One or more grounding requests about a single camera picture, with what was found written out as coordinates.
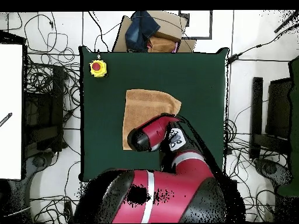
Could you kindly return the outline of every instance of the green panel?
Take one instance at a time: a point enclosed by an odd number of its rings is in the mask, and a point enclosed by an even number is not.
[[[89,63],[97,59],[96,54],[82,47],[84,180],[109,168],[159,169],[158,152],[123,150],[128,89],[158,90],[180,100],[180,114],[191,122],[222,167],[227,52],[223,48],[217,54],[102,53],[109,76],[94,78]]]
[[[290,92],[291,118],[290,118],[290,168],[293,180],[289,185],[281,185],[278,193],[282,196],[299,197],[299,59],[289,63],[290,76],[294,82],[294,87]]]

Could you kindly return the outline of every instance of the cardboard box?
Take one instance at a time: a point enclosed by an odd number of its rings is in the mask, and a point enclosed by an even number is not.
[[[160,29],[155,33],[155,37],[179,42],[177,53],[190,53],[194,50],[196,40],[182,40],[183,31],[185,30],[187,20],[172,13],[160,10],[148,10],[148,13],[154,18]],[[127,52],[125,34],[132,24],[129,17],[123,16],[119,28],[119,34],[113,46],[113,52]]]

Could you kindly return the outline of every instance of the yellow button base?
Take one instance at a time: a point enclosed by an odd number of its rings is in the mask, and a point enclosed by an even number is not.
[[[92,65],[93,65],[94,63],[98,63],[98,64],[100,65],[100,70],[95,71],[95,70],[92,68]],[[94,60],[94,61],[92,61],[91,63],[89,63],[89,66],[91,67],[91,74],[92,74],[94,77],[104,77],[105,74],[107,73],[106,63],[105,63],[103,60]]]

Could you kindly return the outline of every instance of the silver stripe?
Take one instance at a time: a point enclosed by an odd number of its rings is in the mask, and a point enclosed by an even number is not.
[[[204,162],[204,157],[198,153],[194,153],[194,152],[187,152],[187,153],[183,153],[181,155],[179,155],[177,158],[175,158],[175,160],[172,162],[171,166],[173,167],[173,165],[175,164],[175,166],[177,166],[179,163],[181,163],[184,160],[188,160],[188,159],[197,159],[197,160],[202,160]]]
[[[148,194],[150,196],[150,199],[145,203],[145,209],[143,213],[143,218],[141,223],[148,223],[151,212],[152,212],[152,205],[154,203],[154,191],[155,191],[155,179],[154,179],[154,173],[151,173],[150,171],[147,171],[148,174]]]

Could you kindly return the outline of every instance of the emergency stop button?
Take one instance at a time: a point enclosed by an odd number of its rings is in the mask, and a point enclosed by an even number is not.
[[[98,62],[94,62],[92,64],[92,68],[95,70],[95,71],[99,71],[100,70],[100,64]]]
[[[107,74],[106,63],[103,60],[94,60],[89,65],[94,77],[104,77]]]

